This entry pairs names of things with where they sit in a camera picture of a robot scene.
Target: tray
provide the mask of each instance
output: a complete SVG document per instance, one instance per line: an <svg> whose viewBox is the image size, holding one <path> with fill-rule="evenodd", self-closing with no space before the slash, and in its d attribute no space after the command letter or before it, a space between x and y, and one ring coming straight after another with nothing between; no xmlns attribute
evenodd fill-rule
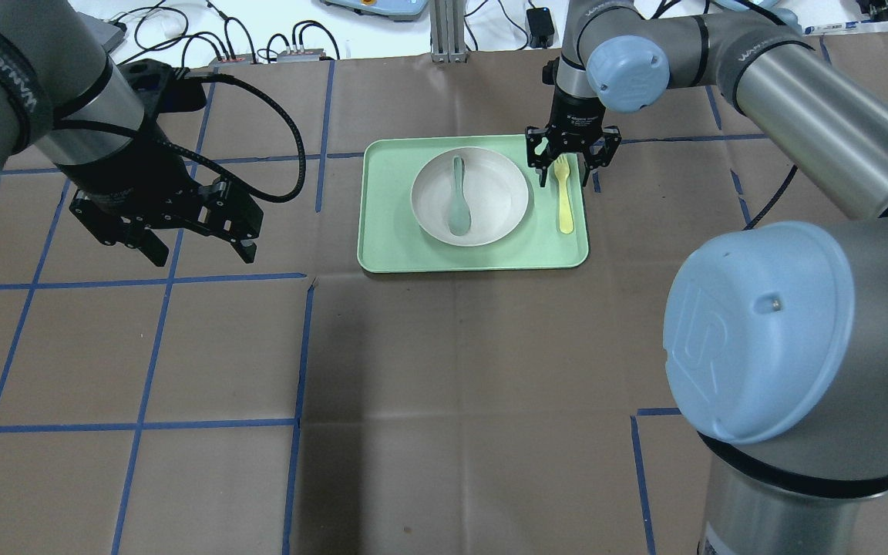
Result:
<svg viewBox="0 0 888 555"><path fill-rule="evenodd" d="M413 217L409 192L420 168L438 154L462 146L500 152L516 163L530 189L530 203L519 226L497 242L480 247L456 247L428 235ZM584 218L577 158L570 159L568 196L574 232L557 230L557 181L549 183L526 164L523 136L470 136L378 140L365 151L361 214L358 222L358 262L372 273L410 271L539 270L576 267L588 257L588 228Z"/></svg>

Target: white label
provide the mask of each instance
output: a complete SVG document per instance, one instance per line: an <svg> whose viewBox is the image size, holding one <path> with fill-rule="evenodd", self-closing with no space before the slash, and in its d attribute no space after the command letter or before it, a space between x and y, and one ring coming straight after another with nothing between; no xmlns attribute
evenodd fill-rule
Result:
<svg viewBox="0 0 888 555"><path fill-rule="evenodd" d="M702 546L701 555L735 555L735 552L725 545L711 523L705 524L705 545Z"/></svg>

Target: yellow fork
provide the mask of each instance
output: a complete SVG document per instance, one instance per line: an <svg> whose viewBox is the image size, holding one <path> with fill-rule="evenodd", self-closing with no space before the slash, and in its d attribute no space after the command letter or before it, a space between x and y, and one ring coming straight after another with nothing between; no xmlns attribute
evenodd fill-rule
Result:
<svg viewBox="0 0 888 555"><path fill-rule="evenodd" d="M570 164L567 155L561 154L553 162L553 175L557 177L557 226L561 233L574 232L574 215L570 211L570 199L567 197L567 176L570 175Z"/></svg>

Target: white bowl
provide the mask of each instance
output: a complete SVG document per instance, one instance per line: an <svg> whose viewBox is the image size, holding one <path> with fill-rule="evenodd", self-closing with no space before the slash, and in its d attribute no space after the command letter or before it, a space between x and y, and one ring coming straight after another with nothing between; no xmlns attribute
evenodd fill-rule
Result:
<svg viewBox="0 0 888 555"><path fill-rule="evenodd" d="M472 227L465 235L448 228L454 190L454 157L465 161L465 200ZM458 247L478 247L505 237L523 220L529 184L512 160L494 150L466 146L438 154L417 173L409 194L413 217L431 237Z"/></svg>

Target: black power adapter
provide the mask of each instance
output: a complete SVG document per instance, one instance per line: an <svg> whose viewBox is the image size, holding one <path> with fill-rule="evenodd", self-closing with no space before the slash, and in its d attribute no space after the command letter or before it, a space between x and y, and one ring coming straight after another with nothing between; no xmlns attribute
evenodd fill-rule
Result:
<svg viewBox="0 0 888 555"><path fill-rule="evenodd" d="M553 18L547 8L530 8L526 11L526 25L530 29L531 49L546 49L553 41Z"/></svg>

